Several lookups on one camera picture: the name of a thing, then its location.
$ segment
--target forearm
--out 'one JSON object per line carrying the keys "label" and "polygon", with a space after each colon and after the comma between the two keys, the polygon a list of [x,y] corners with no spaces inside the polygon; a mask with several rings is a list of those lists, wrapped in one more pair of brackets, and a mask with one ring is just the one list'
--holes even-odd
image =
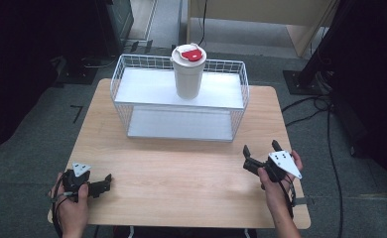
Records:
{"label": "forearm", "polygon": [[63,238],[81,238],[82,233],[74,233],[74,234],[64,234]]}
{"label": "forearm", "polygon": [[271,215],[279,238],[301,237],[287,207],[271,211]]}

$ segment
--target white wire basket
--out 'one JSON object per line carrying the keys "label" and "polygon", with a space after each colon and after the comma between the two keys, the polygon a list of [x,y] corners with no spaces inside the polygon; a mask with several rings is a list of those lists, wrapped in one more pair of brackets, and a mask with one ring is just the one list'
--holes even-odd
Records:
{"label": "white wire basket", "polygon": [[207,59],[199,94],[176,92],[171,58],[122,55],[111,98],[128,137],[231,142],[249,102],[242,61]]}

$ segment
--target cup lid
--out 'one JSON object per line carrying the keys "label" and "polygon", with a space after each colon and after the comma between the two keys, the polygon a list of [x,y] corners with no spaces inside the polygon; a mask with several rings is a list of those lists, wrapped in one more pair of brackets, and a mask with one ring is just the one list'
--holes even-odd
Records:
{"label": "cup lid", "polygon": [[182,45],[173,50],[172,59],[182,66],[198,66],[206,60],[206,52],[194,43]]}

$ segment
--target gray floor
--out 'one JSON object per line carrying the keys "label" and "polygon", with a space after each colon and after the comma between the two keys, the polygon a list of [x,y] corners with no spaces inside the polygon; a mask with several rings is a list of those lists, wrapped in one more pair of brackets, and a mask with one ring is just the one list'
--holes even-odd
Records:
{"label": "gray floor", "polygon": [[[181,15],[180,4],[180,0],[158,0],[148,36],[148,40],[153,41],[154,47],[170,48],[171,45],[186,43],[188,4],[187,1],[182,1]],[[202,19],[192,18],[191,23],[191,42],[198,44],[202,37]],[[205,37],[200,46],[207,52],[299,58],[285,25],[207,19],[204,31]],[[312,51],[320,43],[323,32],[321,29],[317,33],[312,48],[309,46],[301,56],[302,59],[310,58]]]}
{"label": "gray floor", "polygon": [[[149,36],[154,41],[151,55],[169,56],[171,45],[178,43],[174,10],[170,10],[178,4],[179,0],[158,1]],[[282,27],[276,27],[284,35]],[[219,50],[219,44],[207,36],[207,46],[213,46],[208,49],[211,59],[244,61],[249,83],[273,86],[282,108],[305,97],[291,95],[283,78],[282,70],[301,70],[307,63],[306,59],[291,54],[286,39],[266,40],[268,44],[283,45],[268,48],[286,49],[277,57],[275,50],[270,54],[263,51],[250,55],[228,52],[225,46]],[[242,46],[242,43],[228,44]],[[261,46],[253,43],[243,47],[250,47],[247,51],[253,52]],[[140,49],[134,54],[142,53]],[[92,85],[65,84],[49,88],[12,138],[0,146],[0,237],[56,237],[47,220],[50,203],[45,193],[54,184],[58,172],[65,168],[96,84],[101,78],[111,77],[115,65],[101,68]],[[77,109],[71,105],[83,106],[75,122]],[[313,103],[306,102],[287,110],[283,116],[288,123],[315,111]],[[329,119],[333,160],[342,191],[342,237],[387,237],[387,172],[370,158],[353,158],[335,114]],[[287,128],[291,145],[300,153],[305,166],[302,186],[312,225],[301,230],[304,237],[337,237],[338,234],[340,199],[328,152],[327,129],[327,113]],[[84,237],[92,237],[93,228],[89,226]],[[260,229],[258,233],[259,237],[276,236],[273,229]],[[98,237],[110,236],[111,228],[102,226]]]}

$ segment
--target red lid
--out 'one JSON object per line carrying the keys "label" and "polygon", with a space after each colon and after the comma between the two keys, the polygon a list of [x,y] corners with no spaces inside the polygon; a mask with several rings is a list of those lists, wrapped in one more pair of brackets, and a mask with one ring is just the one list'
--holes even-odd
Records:
{"label": "red lid", "polygon": [[198,61],[202,58],[202,52],[199,49],[183,52],[182,58],[185,58],[189,61]]}

